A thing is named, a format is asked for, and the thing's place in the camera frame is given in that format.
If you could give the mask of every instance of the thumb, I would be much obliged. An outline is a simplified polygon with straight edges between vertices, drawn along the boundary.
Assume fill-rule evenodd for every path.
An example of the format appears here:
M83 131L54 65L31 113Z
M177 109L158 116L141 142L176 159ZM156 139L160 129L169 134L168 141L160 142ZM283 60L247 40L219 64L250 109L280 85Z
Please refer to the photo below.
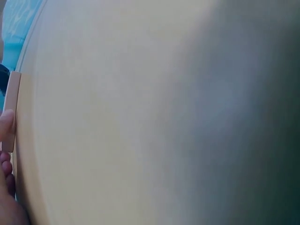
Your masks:
M0 116L0 142L4 141L14 121L14 111L8 109Z
M6 110L0 116L0 141L3 141L14 121L14 112L12 110ZM0 166L0 198L2 194L7 194L8 188L6 186L6 179L4 172Z

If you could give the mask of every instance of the hand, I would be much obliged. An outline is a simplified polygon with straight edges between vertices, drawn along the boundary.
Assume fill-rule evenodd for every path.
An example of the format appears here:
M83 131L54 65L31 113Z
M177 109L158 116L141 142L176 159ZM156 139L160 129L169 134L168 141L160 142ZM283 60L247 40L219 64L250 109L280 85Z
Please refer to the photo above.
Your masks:
M5 140L14 120L12 110L0 116L0 141ZM15 200L15 179L12 175L10 155L0 152L0 225L29 225L27 215Z

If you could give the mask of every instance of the beige surface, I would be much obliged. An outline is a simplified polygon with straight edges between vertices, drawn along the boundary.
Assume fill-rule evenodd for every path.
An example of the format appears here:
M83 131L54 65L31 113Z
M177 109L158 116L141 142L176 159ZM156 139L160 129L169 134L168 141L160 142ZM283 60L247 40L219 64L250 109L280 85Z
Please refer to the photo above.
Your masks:
M294 14L239 2L46 3L17 114L34 224L288 224L299 157L275 125L298 105L278 101L296 85L281 74L298 80Z
M170 146L156 116L207 4L169 3L47 2L21 67L18 105L18 190L35 224L180 218L184 207L166 194Z

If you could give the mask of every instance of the finger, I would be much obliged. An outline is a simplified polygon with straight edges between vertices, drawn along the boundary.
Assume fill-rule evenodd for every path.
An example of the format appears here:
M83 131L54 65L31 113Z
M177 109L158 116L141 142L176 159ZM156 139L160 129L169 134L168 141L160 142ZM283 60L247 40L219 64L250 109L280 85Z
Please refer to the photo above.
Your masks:
M6 177L6 185L8 189L8 193L15 197L15 177L10 174L8 177Z
M14 121L14 111L9 109L0 116L0 141L3 141L11 129Z
M4 176L7 177L9 174L12 173L13 166L11 165L10 162L5 161L4 163L2 163L2 170L3 170Z
M12 110L6 110L0 116L0 141L3 141L7 133L9 132L14 121L14 112ZM2 167L0 168L0 198L3 195L7 195L8 187L5 179L5 174Z
M10 161L10 154L8 152L0 151L0 163Z

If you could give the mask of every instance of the blue water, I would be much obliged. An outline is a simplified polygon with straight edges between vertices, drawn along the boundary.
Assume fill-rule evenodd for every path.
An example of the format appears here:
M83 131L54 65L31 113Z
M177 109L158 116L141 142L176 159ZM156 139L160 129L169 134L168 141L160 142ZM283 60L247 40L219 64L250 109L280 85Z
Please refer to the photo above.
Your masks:
M15 70L24 40L43 0L7 0L2 26L4 40L3 65ZM0 96L0 108L4 97Z

